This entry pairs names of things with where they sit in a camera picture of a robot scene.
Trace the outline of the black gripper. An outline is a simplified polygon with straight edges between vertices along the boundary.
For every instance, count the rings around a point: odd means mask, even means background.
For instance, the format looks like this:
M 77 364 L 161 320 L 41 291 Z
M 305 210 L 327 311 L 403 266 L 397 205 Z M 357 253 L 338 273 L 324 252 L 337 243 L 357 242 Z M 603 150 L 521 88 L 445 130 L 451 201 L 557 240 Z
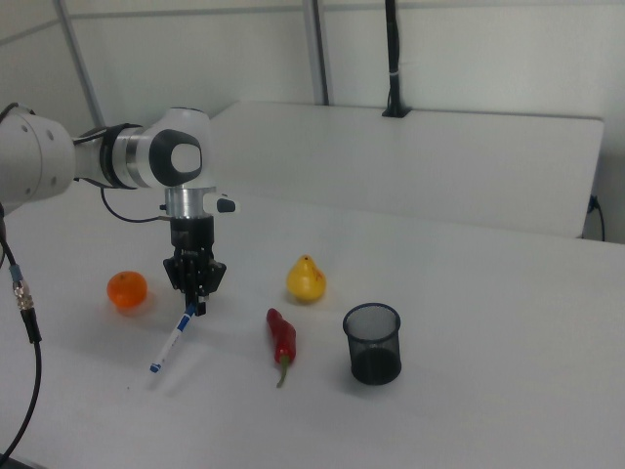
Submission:
M 185 296 L 185 306 L 196 307 L 196 314 L 206 314 L 209 296 L 215 293 L 227 271 L 227 266 L 213 257 L 214 217 L 170 220 L 170 239 L 175 248 L 163 267 L 172 287 Z M 199 252 L 195 263 L 185 253 Z

